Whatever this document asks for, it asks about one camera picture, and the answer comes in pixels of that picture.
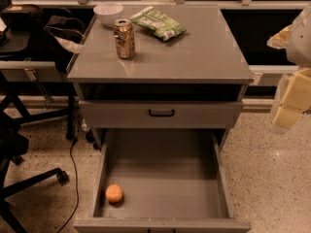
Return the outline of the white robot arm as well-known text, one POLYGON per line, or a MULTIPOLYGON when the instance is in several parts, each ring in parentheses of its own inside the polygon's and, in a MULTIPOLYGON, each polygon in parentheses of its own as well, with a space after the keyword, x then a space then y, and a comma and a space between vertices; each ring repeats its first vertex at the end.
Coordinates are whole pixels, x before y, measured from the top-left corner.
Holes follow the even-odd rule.
POLYGON ((298 67, 291 76, 284 75, 278 82, 271 107, 268 129, 281 135, 311 108, 311 6, 270 37, 267 45, 276 50, 284 49, 287 59, 298 67))

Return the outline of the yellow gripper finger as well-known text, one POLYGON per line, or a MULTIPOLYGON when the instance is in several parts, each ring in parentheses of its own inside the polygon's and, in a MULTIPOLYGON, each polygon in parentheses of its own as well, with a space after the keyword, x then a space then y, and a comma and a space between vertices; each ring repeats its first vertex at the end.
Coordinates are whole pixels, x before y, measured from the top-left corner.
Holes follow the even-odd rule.
POLYGON ((289 44, 290 26, 286 26, 281 31, 270 37, 267 41, 267 45, 276 50, 285 49, 289 44))
POLYGON ((268 129, 282 135, 311 108, 311 69, 300 68, 279 81, 270 111, 268 129))

